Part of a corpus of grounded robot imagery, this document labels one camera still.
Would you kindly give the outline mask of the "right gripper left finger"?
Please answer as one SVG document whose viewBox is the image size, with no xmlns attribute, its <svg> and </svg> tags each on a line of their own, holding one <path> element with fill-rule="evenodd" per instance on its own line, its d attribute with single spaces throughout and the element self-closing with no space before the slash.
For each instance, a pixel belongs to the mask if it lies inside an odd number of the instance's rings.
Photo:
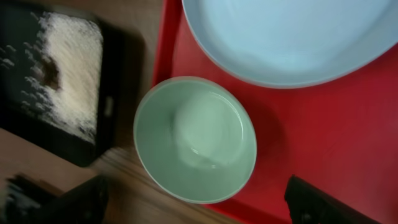
<svg viewBox="0 0 398 224">
<path fill-rule="evenodd" d="M 108 183 L 96 176 L 65 193 L 19 174 L 7 180 L 6 223 L 102 223 Z"/>
</svg>

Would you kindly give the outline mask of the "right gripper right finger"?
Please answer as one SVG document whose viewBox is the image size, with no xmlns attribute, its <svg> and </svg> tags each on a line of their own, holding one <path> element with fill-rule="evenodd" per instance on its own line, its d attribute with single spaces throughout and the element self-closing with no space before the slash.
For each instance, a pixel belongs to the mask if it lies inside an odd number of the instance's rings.
<svg viewBox="0 0 398 224">
<path fill-rule="evenodd" d="M 293 224 L 378 224 L 296 175 L 289 178 L 284 199 Z"/>
</svg>

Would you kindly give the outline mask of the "rice and food scraps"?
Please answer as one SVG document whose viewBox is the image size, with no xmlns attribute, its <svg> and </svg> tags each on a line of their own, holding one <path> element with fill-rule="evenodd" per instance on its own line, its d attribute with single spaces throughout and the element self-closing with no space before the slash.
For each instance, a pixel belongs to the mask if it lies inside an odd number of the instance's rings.
<svg viewBox="0 0 398 224">
<path fill-rule="evenodd" d="M 56 12 L 1 11 L 1 99 L 93 143 L 103 36 L 93 21 Z"/>
</svg>

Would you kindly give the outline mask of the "green bowl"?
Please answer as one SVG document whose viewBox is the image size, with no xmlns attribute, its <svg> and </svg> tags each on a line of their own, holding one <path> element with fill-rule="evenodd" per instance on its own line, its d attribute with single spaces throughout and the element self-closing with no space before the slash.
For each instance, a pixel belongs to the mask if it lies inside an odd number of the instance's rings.
<svg viewBox="0 0 398 224">
<path fill-rule="evenodd" d="M 133 134 L 154 182 L 190 203 L 233 197 L 256 164 L 248 113 L 230 92 L 204 78 L 175 77 L 153 87 L 139 103 Z"/>
</svg>

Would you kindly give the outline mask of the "light blue plate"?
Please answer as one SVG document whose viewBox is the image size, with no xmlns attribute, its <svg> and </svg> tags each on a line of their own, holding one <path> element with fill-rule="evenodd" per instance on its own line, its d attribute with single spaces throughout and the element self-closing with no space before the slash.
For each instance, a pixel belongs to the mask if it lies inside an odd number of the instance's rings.
<svg viewBox="0 0 398 224">
<path fill-rule="evenodd" d="M 269 88 L 330 82 L 397 43 L 397 0 L 183 0 L 182 6 L 212 62 Z"/>
</svg>

